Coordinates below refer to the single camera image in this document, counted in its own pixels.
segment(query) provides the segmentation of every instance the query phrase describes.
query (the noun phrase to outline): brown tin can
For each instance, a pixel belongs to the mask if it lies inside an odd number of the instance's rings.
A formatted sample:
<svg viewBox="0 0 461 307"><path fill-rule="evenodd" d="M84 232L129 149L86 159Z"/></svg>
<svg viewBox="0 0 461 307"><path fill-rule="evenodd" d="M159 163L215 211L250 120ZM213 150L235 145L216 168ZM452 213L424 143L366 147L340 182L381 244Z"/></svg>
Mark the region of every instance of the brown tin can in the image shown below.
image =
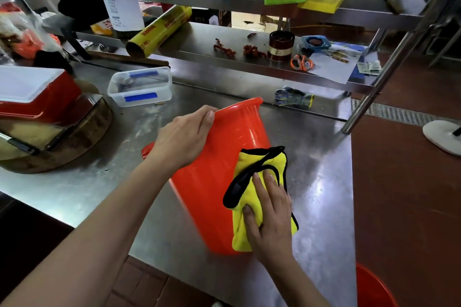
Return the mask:
<svg viewBox="0 0 461 307"><path fill-rule="evenodd" d="M267 56L274 61L289 61L295 44L295 35L286 30L276 30L269 34Z"/></svg>

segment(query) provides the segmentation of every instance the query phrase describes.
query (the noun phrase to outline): red plastic bucket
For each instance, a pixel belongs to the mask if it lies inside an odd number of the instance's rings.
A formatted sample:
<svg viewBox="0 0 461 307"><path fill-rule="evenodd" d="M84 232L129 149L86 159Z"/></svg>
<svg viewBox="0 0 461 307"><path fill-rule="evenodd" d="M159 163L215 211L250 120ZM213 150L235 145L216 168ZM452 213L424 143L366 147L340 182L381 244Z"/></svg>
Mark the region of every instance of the red plastic bucket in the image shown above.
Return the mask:
<svg viewBox="0 0 461 307"><path fill-rule="evenodd" d="M179 169L170 184L192 216L208 248L218 254L236 254L232 248L232 211L223 196L232 182L242 148L271 146L259 115L260 97L216 112L213 126L199 157ZM145 158L153 143L142 150Z"/></svg>
<svg viewBox="0 0 461 307"><path fill-rule="evenodd" d="M355 266L358 307L398 307L390 290L373 272L359 263Z"/></svg>

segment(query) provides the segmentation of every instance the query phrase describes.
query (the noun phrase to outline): forearm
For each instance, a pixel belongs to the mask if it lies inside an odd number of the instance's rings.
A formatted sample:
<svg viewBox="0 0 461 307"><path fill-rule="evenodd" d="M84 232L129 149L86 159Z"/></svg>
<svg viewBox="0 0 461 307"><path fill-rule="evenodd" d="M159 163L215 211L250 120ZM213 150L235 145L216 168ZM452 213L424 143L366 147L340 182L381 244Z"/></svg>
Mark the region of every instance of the forearm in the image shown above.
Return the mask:
<svg viewBox="0 0 461 307"><path fill-rule="evenodd" d="M103 305L147 211L171 174L154 159L139 165L1 307Z"/></svg>
<svg viewBox="0 0 461 307"><path fill-rule="evenodd" d="M294 258L267 271L288 307L331 307Z"/></svg>

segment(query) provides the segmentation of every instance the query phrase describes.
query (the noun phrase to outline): person's left hand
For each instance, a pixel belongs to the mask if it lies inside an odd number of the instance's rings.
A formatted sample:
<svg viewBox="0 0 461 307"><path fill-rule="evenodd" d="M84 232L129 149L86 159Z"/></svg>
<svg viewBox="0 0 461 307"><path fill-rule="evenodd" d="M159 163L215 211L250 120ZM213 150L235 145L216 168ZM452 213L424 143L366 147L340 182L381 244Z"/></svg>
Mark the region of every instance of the person's left hand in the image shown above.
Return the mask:
<svg viewBox="0 0 461 307"><path fill-rule="evenodd" d="M171 172L192 163L205 145L217 110L215 107L203 106L194 113L173 119L158 132L146 161L157 160Z"/></svg>

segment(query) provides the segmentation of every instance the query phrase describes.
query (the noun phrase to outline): yellow towel with black trim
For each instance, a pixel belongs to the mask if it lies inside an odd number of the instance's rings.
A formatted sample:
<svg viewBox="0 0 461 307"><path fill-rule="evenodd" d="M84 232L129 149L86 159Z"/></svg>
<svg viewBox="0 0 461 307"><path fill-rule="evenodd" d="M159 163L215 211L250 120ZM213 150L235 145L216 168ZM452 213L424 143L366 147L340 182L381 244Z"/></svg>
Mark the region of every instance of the yellow towel with black trim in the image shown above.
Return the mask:
<svg viewBox="0 0 461 307"><path fill-rule="evenodd" d="M242 149L238 155L238 162L234 171L234 179L224 194L223 204L232 209L232 223L234 227L234 237L232 248L235 251L252 251L247 239L247 230L243 220L243 207L248 204L255 213L256 224L258 227L263 222L261 203L256 194L252 176L255 172L260 176L264 186L262 172L269 170L278 184L286 186L287 157L284 152L285 147ZM291 234L295 234L299 229L296 218L291 214Z"/></svg>

